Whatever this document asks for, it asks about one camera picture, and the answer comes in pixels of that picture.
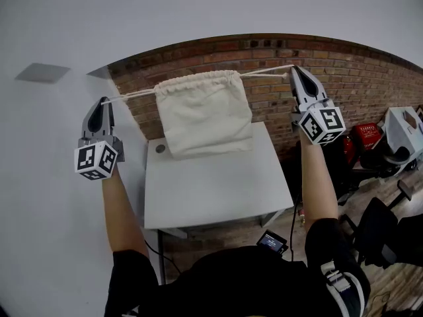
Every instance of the screen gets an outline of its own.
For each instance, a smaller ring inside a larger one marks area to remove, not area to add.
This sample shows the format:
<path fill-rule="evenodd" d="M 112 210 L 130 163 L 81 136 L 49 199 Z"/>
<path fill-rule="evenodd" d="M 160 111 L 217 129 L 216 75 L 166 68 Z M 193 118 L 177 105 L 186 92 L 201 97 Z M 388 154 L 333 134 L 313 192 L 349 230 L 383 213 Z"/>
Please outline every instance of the screen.
<path fill-rule="evenodd" d="M 284 246 L 283 243 L 271 237 L 269 234 L 265 234 L 263 236 L 263 238 L 260 240 L 260 244 L 263 244 L 276 252 L 279 252 L 279 250 Z"/>

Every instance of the person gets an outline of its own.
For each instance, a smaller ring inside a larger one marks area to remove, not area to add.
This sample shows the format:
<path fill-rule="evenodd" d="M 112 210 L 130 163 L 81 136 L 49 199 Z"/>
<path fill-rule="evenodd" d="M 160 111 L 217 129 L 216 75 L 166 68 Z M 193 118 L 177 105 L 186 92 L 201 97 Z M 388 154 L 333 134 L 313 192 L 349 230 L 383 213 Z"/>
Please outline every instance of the person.
<path fill-rule="evenodd" d="M 102 181 L 114 260 L 105 317 L 362 315 L 369 282 L 340 229 L 322 149 L 304 133 L 300 136 L 308 267 L 259 246 L 245 246 L 207 255 L 173 283 L 159 286 L 115 167 L 113 176 Z M 325 271 L 328 264 L 335 269 Z M 331 286 L 335 282 L 350 284 L 348 291 L 338 290 L 338 298 Z M 343 307 L 339 297 L 345 300 Z"/>

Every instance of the wooden floor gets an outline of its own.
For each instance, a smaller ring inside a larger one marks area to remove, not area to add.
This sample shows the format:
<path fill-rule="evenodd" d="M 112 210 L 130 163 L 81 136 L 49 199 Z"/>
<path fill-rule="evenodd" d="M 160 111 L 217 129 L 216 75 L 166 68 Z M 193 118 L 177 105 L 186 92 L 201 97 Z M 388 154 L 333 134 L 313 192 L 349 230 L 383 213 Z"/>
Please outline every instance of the wooden floor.
<path fill-rule="evenodd" d="M 400 219 L 423 213 L 423 168 L 414 172 L 403 172 L 385 180 L 373 180 L 362 186 L 344 207 L 340 214 L 347 213 L 358 224 L 360 217 L 372 197 L 378 197 L 389 204 L 398 194 L 397 181 L 401 179 L 414 188 L 412 201 L 404 200 L 393 212 Z M 293 209 L 288 209 L 269 226 L 269 230 L 289 240 Z M 259 218 L 231 221 L 217 225 L 191 227 L 185 229 L 187 240 L 171 235 L 163 235 L 165 255 L 174 260 L 181 271 L 189 269 L 201 257 L 222 249 L 236 248 L 256 244 L 266 229 L 260 226 Z M 305 231 L 297 217 L 293 232 L 294 260 L 307 263 L 304 252 Z M 284 259 L 290 260 L 287 250 Z M 380 316 L 383 305 L 387 302 L 388 310 L 417 308 L 423 302 L 423 268 L 414 265 L 395 264 L 384 270 L 374 265 L 363 269 L 371 283 L 371 296 L 365 316 Z M 177 272 L 165 262 L 167 282 L 177 278 Z"/>

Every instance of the brick wall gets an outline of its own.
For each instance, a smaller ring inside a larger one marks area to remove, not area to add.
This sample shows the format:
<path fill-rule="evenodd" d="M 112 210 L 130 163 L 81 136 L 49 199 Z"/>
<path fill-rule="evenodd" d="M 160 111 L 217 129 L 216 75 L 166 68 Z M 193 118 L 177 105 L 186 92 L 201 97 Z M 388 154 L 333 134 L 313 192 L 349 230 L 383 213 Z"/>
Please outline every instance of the brick wall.
<path fill-rule="evenodd" d="M 389 53 L 359 44 L 298 34 L 243 34 L 183 42 L 109 65 L 121 94 L 151 88 L 189 74 L 220 69 L 246 73 L 265 67 L 300 65 L 323 83 L 339 106 L 347 129 L 378 122 L 393 106 L 423 104 L 423 69 Z M 291 132 L 294 101 L 289 79 L 243 79 L 254 122 L 264 121 L 280 157 L 298 136 Z M 147 139 L 164 137 L 154 96 L 127 101 Z"/>

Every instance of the small black device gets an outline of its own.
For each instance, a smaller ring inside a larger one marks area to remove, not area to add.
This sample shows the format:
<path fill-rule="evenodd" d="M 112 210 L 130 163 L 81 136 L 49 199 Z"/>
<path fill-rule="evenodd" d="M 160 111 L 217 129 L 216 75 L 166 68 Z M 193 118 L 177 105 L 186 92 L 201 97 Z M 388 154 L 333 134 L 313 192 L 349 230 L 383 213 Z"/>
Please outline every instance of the small black device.
<path fill-rule="evenodd" d="M 288 249 L 286 242 L 285 238 L 266 230 L 260 240 L 258 240 L 257 245 L 282 255 Z"/>

